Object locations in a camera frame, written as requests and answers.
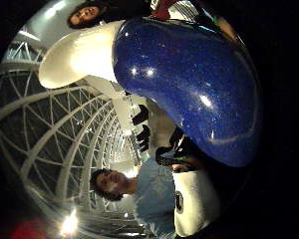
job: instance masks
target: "woman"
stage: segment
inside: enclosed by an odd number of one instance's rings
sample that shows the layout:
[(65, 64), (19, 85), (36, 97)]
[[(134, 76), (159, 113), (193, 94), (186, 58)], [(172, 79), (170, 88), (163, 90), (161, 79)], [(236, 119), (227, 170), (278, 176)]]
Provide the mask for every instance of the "woman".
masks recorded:
[(94, 27), (101, 21), (113, 22), (150, 15), (150, 0), (87, 0), (69, 15), (73, 29)]

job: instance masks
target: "man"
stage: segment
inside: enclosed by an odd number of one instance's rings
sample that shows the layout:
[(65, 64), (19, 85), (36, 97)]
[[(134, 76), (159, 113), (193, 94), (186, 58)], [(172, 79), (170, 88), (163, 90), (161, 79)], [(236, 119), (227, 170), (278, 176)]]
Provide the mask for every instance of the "man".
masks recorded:
[(95, 192), (108, 200), (119, 201), (123, 194), (132, 195), (134, 214), (139, 224), (157, 238), (174, 238), (172, 170), (186, 171), (187, 166), (175, 164), (172, 168), (164, 167), (149, 158), (137, 177), (127, 178), (118, 171), (99, 169), (92, 174), (90, 182)]

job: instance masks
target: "dark hair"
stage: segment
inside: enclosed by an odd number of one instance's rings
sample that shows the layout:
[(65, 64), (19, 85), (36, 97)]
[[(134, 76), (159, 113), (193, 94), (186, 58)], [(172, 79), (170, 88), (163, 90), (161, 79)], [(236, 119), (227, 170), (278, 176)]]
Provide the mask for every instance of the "dark hair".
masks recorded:
[[(99, 11), (100, 11), (99, 16), (97, 16), (94, 19), (91, 19), (90, 21), (83, 21), (79, 24), (73, 24), (71, 22), (72, 16), (85, 7), (98, 7)], [(68, 26), (72, 29), (82, 29), (82, 28), (94, 27), (102, 20), (101, 15), (104, 13), (105, 7), (107, 7), (107, 4), (101, 0), (87, 0), (84, 3), (79, 4), (68, 17), (68, 20), (67, 20)]]
[(101, 197), (106, 198), (109, 201), (120, 201), (123, 198), (122, 194), (115, 195), (111, 192), (104, 191), (97, 183), (97, 178), (101, 173), (111, 172), (110, 169), (102, 168), (94, 171), (91, 175), (90, 186)]

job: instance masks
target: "metal beam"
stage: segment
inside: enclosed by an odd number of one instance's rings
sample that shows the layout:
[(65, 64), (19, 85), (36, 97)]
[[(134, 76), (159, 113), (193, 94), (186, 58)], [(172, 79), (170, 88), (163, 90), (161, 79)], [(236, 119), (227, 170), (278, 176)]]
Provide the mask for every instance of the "metal beam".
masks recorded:
[(95, 99), (91, 99), (88, 102), (82, 104), (81, 106), (75, 108), (69, 114), (65, 115), (59, 121), (57, 121), (53, 127), (51, 127), (46, 133), (37, 141), (37, 143), (30, 149), (28, 157), (25, 159), (21, 167), (21, 178), (24, 182), (27, 181), (27, 177), (32, 166), (32, 163), (35, 161), (37, 154), (44, 147), (45, 143), (50, 139), (51, 136), (62, 126), (67, 120), (69, 120), (76, 112), (84, 108), (86, 105), (93, 102)]
[(47, 50), (39, 38), (22, 30), (18, 32), (13, 41), (26, 42), (33, 48)]
[(31, 60), (24, 59), (13, 59), (13, 60), (4, 60), (0, 64), (0, 72), (7, 72), (9, 70), (24, 70), (24, 71), (38, 71), (40, 63), (34, 62)]
[(25, 189), (28, 192), (28, 195), (30, 195), (48, 218), (54, 221), (61, 221), (60, 211), (56, 210), (56, 208), (51, 208), (50, 206), (53, 205), (53, 203), (44, 198), (41, 192), (37, 191), (35, 187), (29, 185), (26, 185)]
[(107, 131), (104, 133), (103, 140), (102, 140), (102, 143), (100, 145), (100, 151), (99, 151), (98, 156), (97, 156), (98, 168), (103, 168), (103, 160), (104, 160), (103, 151), (105, 150), (105, 147), (106, 147), (108, 134), (109, 134), (110, 129), (112, 127), (112, 124), (114, 123), (116, 118), (117, 117), (115, 117), (111, 120), (111, 122), (109, 123), (109, 126), (107, 127)]
[(85, 90), (89, 87), (90, 86), (74, 87), (74, 88), (61, 88), (59, 90), (39, 93), (39, 94), (36, 94), (36, 95), (32, 95), (32, 96), (29, 96), (29, 97), (19, 99), (15, 102), (12, 102), (12, 103), (6, 105), (4, 108), (0, 109), (0, 121), (3, 118), (10, 115), (11, 113), (13, 113), (14, 111), (22, 108), (24, 105), (32, 104), (32, 103), (41, 101), (42, 99), (48, 98), (49, 96), (56, 96), (56, 95), (60, 95), (60, 94), (66, 93), (66, 92)]
[(56, 187), (56, 196), (57, 199), (60, 201), (65, 201), (67, 197), (67, 188), (68, 188), (68, 181), (69, 181), (69, 175), (70, 175), (70, 169), (71, 165), (73, 163), (74, 157), (76, 155), (76, 152), (79, 148), (80, 142), (84, 135), (86, 134), (87, 128), (90, 126), (92, 121), (95, 119), (95, 117), (110, 103), (106, 102), (104, 105), (102, 105), (90, 118), (89, 120), (83, 125), (79, 133), (77, 134), (74, 142), (72, 143), (71, 147), (69, 148), (69, 151), (67, 153), (67, 156), (65, 157), (65, 161), (63, 162), (62, 169), (60, 171), (60, 175), (57, 182)]
[(91, 143), (89, 145), (89, 151), (86, 154), (85, 157), (85, 163), (84, 163), (84, 170), (82, 172), (81, 176), (81, 183), (80, 183), (80, 195), (83, 195), (83, 207), (85, 209), (91, 210), (91, 202), (90, 202), (90, 177), (91, 177), (91, 167), (92, 167), (92, 161), (93, 161), (93, 155), (94, 155), (94, 149), (96, 147), (97, 139), (100, 136), (100, 133), (102, 131), (103, 125), (108, 120), (108, 117), (111, 115), (113, 110), (109, 111), (108, 114), (103, 118), (100, 125), (98, 126), (95, 134), (93, 135), (93, 138), (91, 140)]
[(117, 132), (116, 132), (116, 136), (114, 138), (114, 145), (112, 148), (112, 151), (114, 152), (113, 153), (114, 157), (116, 157), (116, 153), (119, 152), (119, 150), (120, 150), (121, 135), (122, 135), (122, 131), (121, 131), (121, 128), (119, 125), (119, 126), (117, 126)]
[(130, 227), (139, 227), (139, 223), (135, 220), (135, 218), (127, 219), (124, 217), (124, 214), (113, 215), (112, 212), (104, 212), (104, 213), (88, 213), (86, 211), (78, 211), (78, 217), (84, 218), (86, 221), (94, 221), (96, 225), (102, 223), (105, 225), (120, 225), (120, 226), (130, 226)]
[(110, 160), (111, 154), (113, 152), (113, 148), (114, 148), (114, 145), (115, 145), (115, 139), (116, 139), (116, 135), (118, 133), (119, 125), (120, 125), (120, 123), (117, 122), (116, 125), (113, 127), (113, 134), (112, 134), (111, 141), (109, 141), (110, 146), (108, 147), (108, 152), (107, 152), (107, 157), (106, 157), (107, 161)]
[(85, 236), (88, 236), (89, 238), (113, 239), (113, 237), (107, 237), (107, 236), (103, 236), (103, 235), (100, 235), (100, 234), (97, 234), (97, 233), (92, 233), (92, 232), (90, 232), (88, 230), (85, 230), (81, 227), (78, 228), (78, 232), (85, 235)]

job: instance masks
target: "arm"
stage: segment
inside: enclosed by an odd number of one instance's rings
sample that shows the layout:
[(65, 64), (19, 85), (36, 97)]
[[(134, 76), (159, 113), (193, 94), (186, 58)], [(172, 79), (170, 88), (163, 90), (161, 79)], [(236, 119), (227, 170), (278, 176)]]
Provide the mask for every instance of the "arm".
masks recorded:
[(216, 21), (217, 26), (225, 33), (233, 42), (237, 42), (237, 34), (231, 27), (231, 25), (223, 18), (219, 17)]
[(185, 159), (183, 159), (183, 161), (187, 162), (188, 165), (186, 164), (173, 164), (171, 166), (173, 171), (179, 171), (179, 172), (186, 172), (186, 171), (190, 171), (190, 168), (193, 170), (200, 170), (203, 169), (204, 166), (202, 164), (202, 162), (200, 160), (197, 160), (194, 157), (187, 157)]
[(177, 1), (178, 0), (159, 0), (156, 9), (151, 15), (161, 20), (169, 19), (168, 8)]

